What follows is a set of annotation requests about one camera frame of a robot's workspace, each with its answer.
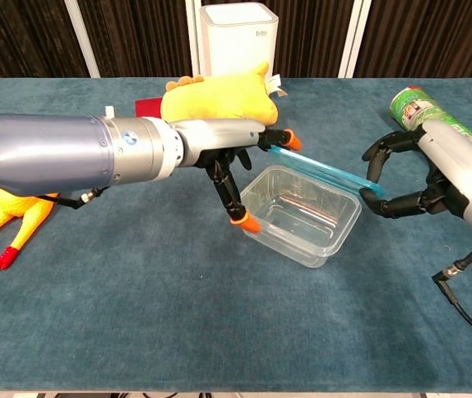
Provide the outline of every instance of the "teal tablecloth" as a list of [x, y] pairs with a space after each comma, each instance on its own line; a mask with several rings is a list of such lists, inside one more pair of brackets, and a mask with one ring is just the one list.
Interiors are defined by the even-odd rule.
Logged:
[[[0, 113], [132, 115], [167, 80], [0, 80]], [[283, 82], [278, 125], [359, 176], [365, 148], [397, 129], [387, 107], [406, 85], [472, 128], [472, 79]], [[252, 171], [233, 167], [241, 189], [272, 162], [251, 157]], [[395, 155], [381, 183], [413, 192], [426, 170]], [[472, 328], [431, 282], [470, 250], [472, 228], [449, 213], [364, 207], [343, 248], [306, 269], [231, 226], [203, 170], [113, 188], [57, 209], [0, 273], [0, 390], [472, 392]], [[451, 284], [472, 314], [472, 267]]]

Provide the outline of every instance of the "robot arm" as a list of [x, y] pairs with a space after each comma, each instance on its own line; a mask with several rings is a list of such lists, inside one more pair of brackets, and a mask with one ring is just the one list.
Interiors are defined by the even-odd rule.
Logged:
[[[241, 204], [230, 172], [246, 148], [271, 145], [299, 149], [291, 130], [266, 129], [255, 120], [0, 115], [0, 188], [20, 197], [40, 197], [79, 208], [109, 187], [157, 181], [176, 168], [205, 168], [232, 224], [257, 232]], [[78, 200], [50, 192], [91, 189]]]
[[390, 201], [362, 189], [368, 207], [379, 216], [400, 218], [449, 210], [472, 226], [472, 142], [440, 121], [426, 121], [414, 132], [395, 132], [375, 142], [364, 154], [367, 179], [377, 182], [391, 153], [422, 152], [430, 165], [427, 189]]

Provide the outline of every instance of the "yellow rubber chicken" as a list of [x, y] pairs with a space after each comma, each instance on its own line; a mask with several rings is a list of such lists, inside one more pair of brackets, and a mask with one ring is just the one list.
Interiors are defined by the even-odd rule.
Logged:
[[[58, 193], [48, 194], [57, 197]], [[0, 189], [0, 229], [14, 217], [23, 217], [20, 231], [0, 255], [0, 270], [9, 268], [18, 252], [50, 215], [55, 203], [38, 197], [17, 197]]]

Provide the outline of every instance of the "plastic container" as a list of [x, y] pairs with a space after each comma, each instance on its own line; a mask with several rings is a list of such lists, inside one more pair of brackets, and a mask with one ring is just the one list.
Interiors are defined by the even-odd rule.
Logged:
[[309, 268], [342, 247], [361, 213], [358, 190], [384, 196], [373, 182], [297, 153], [273, 147], [279, 165], [268, 167], [241, 192], [261, 225], [250, 238]]

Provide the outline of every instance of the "pringles can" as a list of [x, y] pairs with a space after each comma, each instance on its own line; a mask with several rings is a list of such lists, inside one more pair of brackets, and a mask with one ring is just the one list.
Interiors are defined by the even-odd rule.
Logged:
[[445, 112], [421, 87], [410, 85], [394, 96], [391, 116], [405, 129], [415, 130], [426, 120], [441, 120], [472, 142], [472, 131]]

